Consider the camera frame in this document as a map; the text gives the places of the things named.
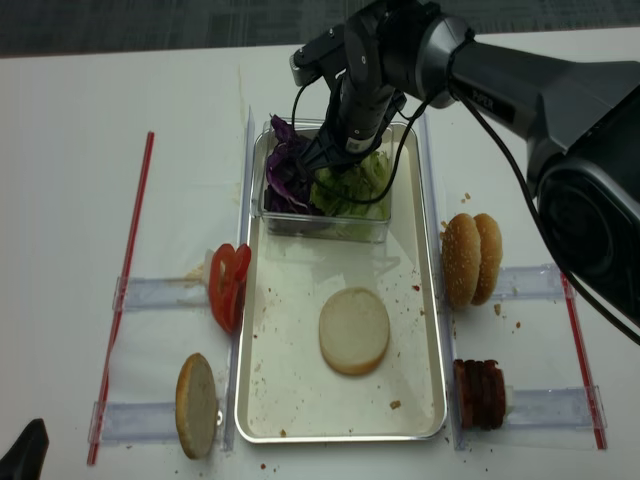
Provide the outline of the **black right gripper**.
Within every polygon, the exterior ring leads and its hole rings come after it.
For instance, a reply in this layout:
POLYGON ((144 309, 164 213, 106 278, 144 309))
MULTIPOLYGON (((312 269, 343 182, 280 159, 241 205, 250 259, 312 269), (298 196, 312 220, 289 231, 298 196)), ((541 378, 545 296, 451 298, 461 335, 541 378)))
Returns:
POLYGON ((319 36, 325 121, 299 157, 307 173, 343 174, 373 149, 406 102, 406 11, 362 9, 319 36))

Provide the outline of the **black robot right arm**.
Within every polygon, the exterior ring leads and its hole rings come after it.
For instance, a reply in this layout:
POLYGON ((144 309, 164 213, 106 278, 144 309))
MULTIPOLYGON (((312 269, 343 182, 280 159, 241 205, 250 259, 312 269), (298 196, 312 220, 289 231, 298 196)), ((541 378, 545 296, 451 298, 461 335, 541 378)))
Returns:
POLYGON ((639 65, 580 63, 477 42, 435 3, 376 1, 296 51, 298 85, 324 78, 330 104, 310 169, 368 153, 415 97, 457 100, 522 138, 526 184, 562 266, 639 315, 639 65))

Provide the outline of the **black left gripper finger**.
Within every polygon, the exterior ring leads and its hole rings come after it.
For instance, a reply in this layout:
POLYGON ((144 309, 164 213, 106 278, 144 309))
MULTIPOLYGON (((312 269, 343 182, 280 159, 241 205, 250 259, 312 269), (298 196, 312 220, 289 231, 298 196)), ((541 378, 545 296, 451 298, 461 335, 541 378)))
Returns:
POLYGON ((44 420, 33 419, 2 457, 1 480, 39 480, 48 447, 44 420))

